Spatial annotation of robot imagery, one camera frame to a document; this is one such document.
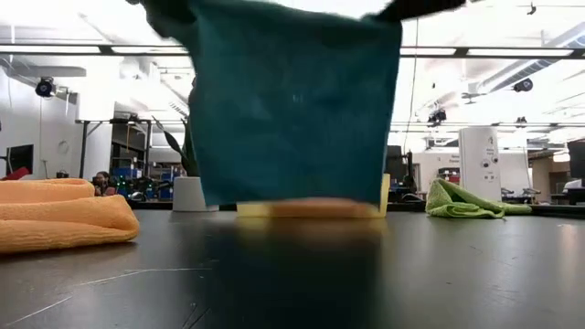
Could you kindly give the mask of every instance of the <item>orange towel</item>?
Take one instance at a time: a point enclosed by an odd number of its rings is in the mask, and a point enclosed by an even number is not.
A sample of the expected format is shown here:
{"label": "orange towel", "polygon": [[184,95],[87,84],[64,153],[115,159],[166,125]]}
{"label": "orange towel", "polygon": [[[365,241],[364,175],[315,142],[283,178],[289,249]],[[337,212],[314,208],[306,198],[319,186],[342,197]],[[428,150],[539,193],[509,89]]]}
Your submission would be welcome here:
{"label": "orange towel", "polygon": [[0,204],[67,201],[94,193],[90,182],[78,178],[0,182]]}
{"label": "orange towel", "polygon": [[123,242],[138,220],[122,196],[81,179],[0,182],[0,253]]}

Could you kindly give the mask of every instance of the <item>towel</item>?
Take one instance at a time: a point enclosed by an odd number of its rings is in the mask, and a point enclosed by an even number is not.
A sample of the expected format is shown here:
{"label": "towel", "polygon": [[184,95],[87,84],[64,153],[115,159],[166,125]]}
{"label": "towel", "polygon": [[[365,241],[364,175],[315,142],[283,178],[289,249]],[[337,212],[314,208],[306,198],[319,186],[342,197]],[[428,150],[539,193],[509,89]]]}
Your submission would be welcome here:
{"label": "towel", "polygon": [[123,242],[138,220],[122,196],[82,179],[0,182],[0,254]]}
{"label": "towel", "polygon": [[426,211],[431,216],[443,218],[502,218],[530,214],[532,208],[487,201],[444,179],[435,179],[427,197]]}
{"label": "towel", "polygon": [[76,178],[5,181],[0,183],[0,204],[67,201],[94,193],[90,182]]}
{"label": "towel", "polygon": [[148,14],[197,71],[190,122],[206,203],[377,205],[400,22],[243,0],[188,0],[187,10],[196,21]]}

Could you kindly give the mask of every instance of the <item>ceiling light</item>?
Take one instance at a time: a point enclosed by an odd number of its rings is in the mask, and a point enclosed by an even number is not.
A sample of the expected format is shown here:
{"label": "ceiling light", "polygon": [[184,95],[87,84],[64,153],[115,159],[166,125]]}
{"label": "ceiling light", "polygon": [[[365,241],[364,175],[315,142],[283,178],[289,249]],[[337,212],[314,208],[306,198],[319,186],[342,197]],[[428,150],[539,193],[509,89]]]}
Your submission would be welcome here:
{"label": "ceiling light", "polygon": [[184,74],[184,75],[195,75],[195,71],[192,68],[158,68],[161,74]]}
{"label": "ceiling light", "polygon": [[113,52],[118,54],[149,54],[149,55],[164,55],[164,54],[173,54],[173,55],[188,55],[189,52],[181,47],[181,46],[145,46],[145,47],[136,47],[136,46],[114,46],[112,47]]}
{"label": "ceiling light", "polygon": [[546,56],[568,56],[573,52],[572,49],[470,49],[467,53],[469,56],[527,56],[527,57],[546,57]]}
{"label": "ceiling light", "polygon": [[18,55],[20,53],[30,54],[46,54],[46,53],[59,53],[59,54],[100,54],[100,49],[97,47],[90,46],[29,46],[29,45],[11,45],[11,46],[0,46],[0,54],[13,54]]}
{"label": "ceiling light", "polygon": [[585,124],[575,122],[575,123],[557,123],[557,127],[571,127],[571,128],[578,128],[578,127],[585,127]]}
{"label": "ceiling light", "polygon": [[414,56],[414,55],[447,56],[447,55],[453,55],[454,53],[455,53],[455,48],[401,48],[400,49],[401,56]]}
{"label": "ceiling light", "polygon": [[550,143],[567,143],[582,139],[585,136],[583,128],[563,128],[548,133]]}
{"label": "ceiling light", "polygon": [[570,155],[569,155],[569,153],[563,151],[560,154],[554,154],[552,156],[552,161],[554,161],[554,162],[569,162]]}

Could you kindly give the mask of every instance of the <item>person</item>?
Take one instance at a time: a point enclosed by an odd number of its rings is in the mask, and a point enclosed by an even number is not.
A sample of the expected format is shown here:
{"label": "person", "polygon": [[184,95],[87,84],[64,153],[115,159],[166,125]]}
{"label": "person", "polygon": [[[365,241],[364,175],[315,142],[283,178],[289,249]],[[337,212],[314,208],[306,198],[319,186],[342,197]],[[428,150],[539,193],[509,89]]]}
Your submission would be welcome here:
{"label": "person", "polygon": [[95,175],[93,184],[95,185],[95,196],[113,196],[116,194],[116,189],[108,186],[110,182],[110,174],[101,171]]}

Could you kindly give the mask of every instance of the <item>potted plant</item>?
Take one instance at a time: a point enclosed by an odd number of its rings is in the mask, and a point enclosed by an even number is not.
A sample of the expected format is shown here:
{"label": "potted plant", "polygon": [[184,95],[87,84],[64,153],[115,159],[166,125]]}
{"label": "potted plant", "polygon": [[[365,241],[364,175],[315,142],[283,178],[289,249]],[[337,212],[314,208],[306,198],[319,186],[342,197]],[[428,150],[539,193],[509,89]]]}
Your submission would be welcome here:
{"label": "potted plant", "polygon": [[181,155],[181,165],[186,171],[186,176],[175,177],[173,186],[173,211],[199,212],[199,211],[217,211],[217,206],[207,206],[203,197],[201,187],[201,178],[197,167],[197,159],[193,150],[191,141],[191,124],[189,117],[186,120],[181,119],[185,125],[185,142],[181,147],[171,133],[165,130],[155,117],[158,129],[163,131],[168,145]]}

